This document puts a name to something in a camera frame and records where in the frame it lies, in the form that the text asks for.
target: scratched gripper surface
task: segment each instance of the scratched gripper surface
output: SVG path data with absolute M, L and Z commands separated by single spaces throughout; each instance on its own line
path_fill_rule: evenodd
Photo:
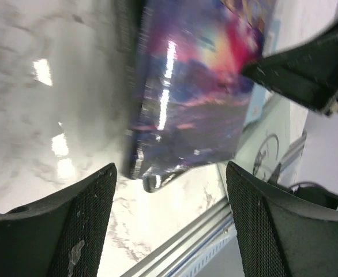
M 49 277 L 97 275 L 116 178 L 116 171 L 110 167 L 101 171 L 73 200 Z

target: purple book cover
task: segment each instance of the purple book cover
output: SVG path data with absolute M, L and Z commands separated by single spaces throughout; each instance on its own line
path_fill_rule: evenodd
M 182 173 L 235 155 L 275 0 L 152 0 L 138 48 L 140 105 L 129 177 Z

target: colorful book cover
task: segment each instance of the colorful book cover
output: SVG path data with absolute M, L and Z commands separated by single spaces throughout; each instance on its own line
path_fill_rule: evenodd
M 269 56 L 275 53 L 279 37 L 279 29 L 280 20 L 278 18 L 274 18 L 268 28 L 268 34 L 265 38 L 264 51 L 262 52 L 263 56 Z M 258 84 L 255 85 L 250 99 L 249 110 L 247 111 L 245 119 L 245 126 L 260 119 L 265 99 L 269 99 L 270 95 L 270 92 L 266 88 Z
M 151 0 L 138 46 L 129 177 L 182 173 L 235 155 L 272 0 Z

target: marble table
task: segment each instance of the marble table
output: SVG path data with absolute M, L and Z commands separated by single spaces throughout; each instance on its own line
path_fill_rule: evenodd
M 314 34 L 336 4 L 284 1 L 281 45 Z M 121 60 L 111 0 L 0 0 L 1 213 L 107 163 L 120 168 L 129 98 Z M 291 141 L 305 119 L 291 104 Z M 155 194 L 119 176 L 99 276 L 122 275 L 224 195 L 215 165 Z

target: power cord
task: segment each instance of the power cord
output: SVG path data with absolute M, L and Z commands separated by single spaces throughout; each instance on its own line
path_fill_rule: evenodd
M 288 192 L 311 203 L 337 209 L 338 194 L 330 192 L 322 185 L 312 181 L 297 182 L 288 188 Z

